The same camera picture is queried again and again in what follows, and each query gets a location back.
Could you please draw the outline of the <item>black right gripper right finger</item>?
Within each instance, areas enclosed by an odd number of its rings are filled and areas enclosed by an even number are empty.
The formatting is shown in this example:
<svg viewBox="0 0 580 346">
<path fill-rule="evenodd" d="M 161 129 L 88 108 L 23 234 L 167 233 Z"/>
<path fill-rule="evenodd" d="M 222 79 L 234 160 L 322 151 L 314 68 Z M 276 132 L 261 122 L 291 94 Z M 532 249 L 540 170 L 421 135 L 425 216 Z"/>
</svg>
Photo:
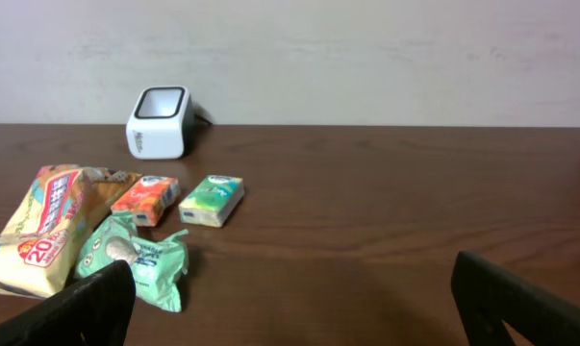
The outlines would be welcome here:
<svg viewBox="0 0 580 346">
<path fill-rule="evenodd" d="M 580 308 L 480 256 L 458 253 L 451 291 L 471 345 L 580 345 Z"/>
</svg>

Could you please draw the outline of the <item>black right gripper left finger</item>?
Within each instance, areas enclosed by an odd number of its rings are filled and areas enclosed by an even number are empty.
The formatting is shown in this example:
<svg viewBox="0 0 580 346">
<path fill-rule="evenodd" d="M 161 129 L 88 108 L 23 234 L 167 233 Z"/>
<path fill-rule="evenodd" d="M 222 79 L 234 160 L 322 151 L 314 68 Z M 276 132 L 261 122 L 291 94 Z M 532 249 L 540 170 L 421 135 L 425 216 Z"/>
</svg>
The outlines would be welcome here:
<svg viewBox="0 0 580 346">
<path fill-rule="evenodd" d="M 136 300 L 117 260 L 0 324 L 0 345 L 122 345 Z"/>
</svg>

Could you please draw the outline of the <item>mint green wipes pack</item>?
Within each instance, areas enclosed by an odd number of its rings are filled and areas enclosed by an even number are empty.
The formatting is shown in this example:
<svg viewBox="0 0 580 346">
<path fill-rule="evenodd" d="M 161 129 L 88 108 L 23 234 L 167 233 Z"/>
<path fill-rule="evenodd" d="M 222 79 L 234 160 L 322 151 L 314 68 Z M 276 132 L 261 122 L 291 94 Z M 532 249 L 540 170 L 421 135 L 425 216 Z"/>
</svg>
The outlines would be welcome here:
<svg viewBox="0 0 580 346">
<path fill-rule="evenodd" d="M 182 230 L 154 242 L 139 236 L 130 212 L 112 214 L 82 247 L 75 276 L 83 279 L 116 260 L 124 260 L 131 268 L 138 298 L 159 309 L 180 312 L 177 283 L 189 271 L 188 247 L 181 238 L 188 233 Z"/>
</svg>

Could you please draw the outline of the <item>yellow wet wipes pack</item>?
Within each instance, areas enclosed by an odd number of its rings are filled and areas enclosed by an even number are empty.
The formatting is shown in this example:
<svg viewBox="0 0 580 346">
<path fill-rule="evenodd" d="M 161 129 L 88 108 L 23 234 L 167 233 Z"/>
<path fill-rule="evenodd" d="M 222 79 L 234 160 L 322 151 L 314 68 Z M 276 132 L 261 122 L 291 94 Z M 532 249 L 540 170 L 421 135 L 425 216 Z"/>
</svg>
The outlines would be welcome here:
<svg viewBox="0 0 580 346">
<path fill-rule="evenodd" d="M 43 166 L 0 233 L 0 294 L 48 298 L 65 287 L 95 227 L 140 174 Z"/>
</svg>

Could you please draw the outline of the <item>orange Kleenex tissue pack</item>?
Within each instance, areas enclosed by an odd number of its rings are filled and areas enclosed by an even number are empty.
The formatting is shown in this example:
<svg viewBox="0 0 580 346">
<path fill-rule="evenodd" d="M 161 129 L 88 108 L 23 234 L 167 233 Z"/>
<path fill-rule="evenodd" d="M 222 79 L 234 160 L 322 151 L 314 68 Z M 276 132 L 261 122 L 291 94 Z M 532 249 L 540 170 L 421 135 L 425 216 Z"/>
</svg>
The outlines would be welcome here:
<svg viewBox="0 0 580 346">
<path fill-rule="evenodd" d="M 137 226 L 155 227 L 180 193 L 177 178 L 142 176 L 112 204 L 111 211 L 130 212 Z"/>
</svg>

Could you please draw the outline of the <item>green Kleenex tissue pack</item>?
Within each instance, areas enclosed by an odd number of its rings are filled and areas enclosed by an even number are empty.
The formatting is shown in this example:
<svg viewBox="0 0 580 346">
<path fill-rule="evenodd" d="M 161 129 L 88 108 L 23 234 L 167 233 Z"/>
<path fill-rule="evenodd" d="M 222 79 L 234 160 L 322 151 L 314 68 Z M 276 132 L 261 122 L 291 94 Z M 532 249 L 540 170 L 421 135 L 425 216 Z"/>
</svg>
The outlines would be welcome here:
<svg viewBox="0 0 580 346">
<path fill-rule="evenodd" d="M 243 178 L 208 175 L 179 204 L 183 223 L 221 228 L 244 196 Z"/>
</svg>

